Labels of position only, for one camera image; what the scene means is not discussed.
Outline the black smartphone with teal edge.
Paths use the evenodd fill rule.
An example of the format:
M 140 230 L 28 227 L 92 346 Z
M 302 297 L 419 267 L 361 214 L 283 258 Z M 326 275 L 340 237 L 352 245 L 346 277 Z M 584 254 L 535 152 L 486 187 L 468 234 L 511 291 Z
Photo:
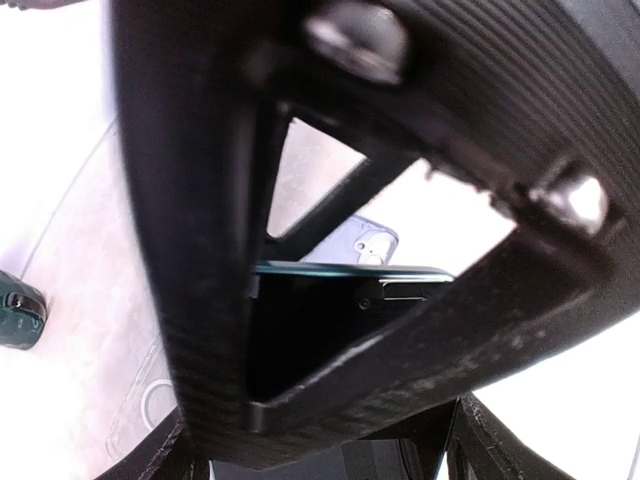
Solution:
M 266 402 L 284 394 L 453 279 L 432 267 L 258 264 L 246 366 L 249 398 Z

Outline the lilac phone case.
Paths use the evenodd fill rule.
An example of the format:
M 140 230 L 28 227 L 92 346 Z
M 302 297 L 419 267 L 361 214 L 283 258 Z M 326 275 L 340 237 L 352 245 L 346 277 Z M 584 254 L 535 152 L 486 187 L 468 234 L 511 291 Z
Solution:
M 399 244 L 391 228 L 352 215 L 301 259 L 305 263 L 387 265 Z

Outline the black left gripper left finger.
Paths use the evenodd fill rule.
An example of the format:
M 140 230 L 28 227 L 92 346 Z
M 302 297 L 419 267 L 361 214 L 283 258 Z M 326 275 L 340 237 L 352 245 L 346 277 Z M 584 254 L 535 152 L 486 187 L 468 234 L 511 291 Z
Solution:
M 186 429 L 227 450 L 241 424 L 254 166 L 264 155 L 246 69 L 272 1 L 116 1 L 123 158 L 139 244 Z

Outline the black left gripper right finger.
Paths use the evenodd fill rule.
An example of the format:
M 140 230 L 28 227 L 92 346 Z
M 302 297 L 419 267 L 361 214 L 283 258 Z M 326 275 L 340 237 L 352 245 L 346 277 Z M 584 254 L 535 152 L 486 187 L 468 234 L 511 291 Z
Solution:
M 515 229 L 433 298 L 330 349 L 280 327 L 301 371 L 260 365 L 247 413 L 275 438 L 371 433 L 565 349 L 639 306 L 639 5 L 388 1 L 409 61 L 384 86 L 310 34 L 265 80 L 368 161 L 270 247 L 306 254 L 420 156 Z

